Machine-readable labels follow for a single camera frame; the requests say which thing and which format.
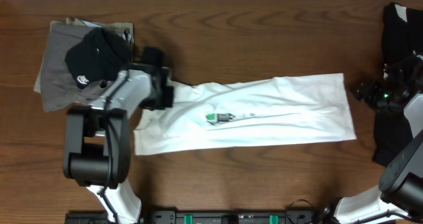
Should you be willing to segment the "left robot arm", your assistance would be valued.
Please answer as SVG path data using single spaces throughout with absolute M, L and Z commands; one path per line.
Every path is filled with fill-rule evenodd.
M 128 181 L 132 158 L 130 118 L 138 108 L 173 105 L 168 67 L 129 63 L 87 106 L 67 113 L 63 173 L 93 193 L 104 212 L 69 212 L 66 223 L 139 223 L 141 200 Z

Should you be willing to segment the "white printed t-shirt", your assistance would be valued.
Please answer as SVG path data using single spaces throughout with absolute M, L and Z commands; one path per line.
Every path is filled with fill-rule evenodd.
M 136 155 L 356 138 L 341 73 L 173 86 L 172 108 L 143 111 Z

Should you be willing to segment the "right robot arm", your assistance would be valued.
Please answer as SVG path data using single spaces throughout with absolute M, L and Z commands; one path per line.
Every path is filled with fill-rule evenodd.
M 385 167 L 379 184 L 339 200 L 332 223 L 385 223 L 404 219 L 422 222 L 422 55 L 416 54 L 384 69 L 384 81 L 366 81 L 354 96 L 376 111 L 376 152 Z

